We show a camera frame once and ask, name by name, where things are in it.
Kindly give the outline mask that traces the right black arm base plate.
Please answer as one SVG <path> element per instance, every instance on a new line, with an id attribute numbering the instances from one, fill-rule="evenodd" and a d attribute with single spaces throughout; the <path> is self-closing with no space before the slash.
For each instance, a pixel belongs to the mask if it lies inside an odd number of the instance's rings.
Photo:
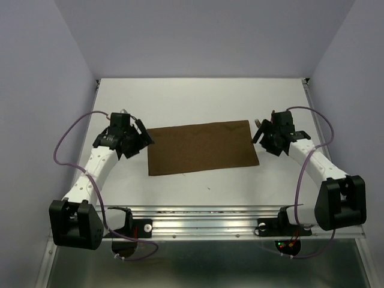
<path id="1" fill-rule="evenodd" d="M 278 218 L 258 218 L 254 234 L 260 237 L 291 237 L 311 236 L 311 229 L 305 230 L 301 226 L 283 223 Z"/>

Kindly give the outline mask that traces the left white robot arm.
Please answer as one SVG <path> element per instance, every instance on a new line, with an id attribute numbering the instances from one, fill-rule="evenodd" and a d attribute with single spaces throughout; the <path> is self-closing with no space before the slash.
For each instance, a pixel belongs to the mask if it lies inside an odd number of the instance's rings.
<path id="1" fill-rule="evenodd" d="M 50 226 L 57 246 L 95 250 L 106 232 L 138 241 L 129 209 L 109 227 L 101 190 L 121 157 L 129 159 L 154 141 L 133 115 L 113 112 L 106 117 L 109 125 L 94 140 L 86 166 L 70 164 L 80 172 L 78 179 L 61 200 L 50 204 Z"/>

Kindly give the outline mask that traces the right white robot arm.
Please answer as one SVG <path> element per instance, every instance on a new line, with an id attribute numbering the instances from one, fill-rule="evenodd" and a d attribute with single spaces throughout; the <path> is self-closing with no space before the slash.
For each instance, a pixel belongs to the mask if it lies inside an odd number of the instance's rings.
<path id="1" fill-rule="evenodd" d="M 324 156 L 306 132 L 295 128 L 291 111 L 273 113 L 270 119 L 257 121 L 256 125 L 253 144 L 259 143 L 266 152 L 276 156 L 285 153 L 301 166 L 294 204 L 280 208 L 275 218 L 259 219 L 260 232 L 276 230 L 290 234 L 296 228 L 313 226 L 330 231 L 366 222 L 365 181 L 358 175 L 348 175 Z M 299 203 L 305 174 L 319 189 L 313 205 Z"/>

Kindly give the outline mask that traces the brown cloth napkin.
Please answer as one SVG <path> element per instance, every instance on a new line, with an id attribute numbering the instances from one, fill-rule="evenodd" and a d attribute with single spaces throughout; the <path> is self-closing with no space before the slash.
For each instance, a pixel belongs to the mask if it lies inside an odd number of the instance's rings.
<path id="1" fill-rule="evenodd" d="M 258 166 L 248 120 L 152 128 L 150 176 Z"/>

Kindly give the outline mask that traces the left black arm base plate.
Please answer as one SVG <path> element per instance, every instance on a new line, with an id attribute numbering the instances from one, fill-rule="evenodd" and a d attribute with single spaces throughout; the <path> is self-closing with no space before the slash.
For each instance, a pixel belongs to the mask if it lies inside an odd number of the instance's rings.
<path id="1" fill-rule="evenodd" d="M 131 227 L 129 227 L 128 224 L 125 224 L 118 229 L 114 229 L 114 231 L 130 238 L 149 239 L 152 238 L 152 227 L 153 221 L 151 219 L 134 218 Z"/>

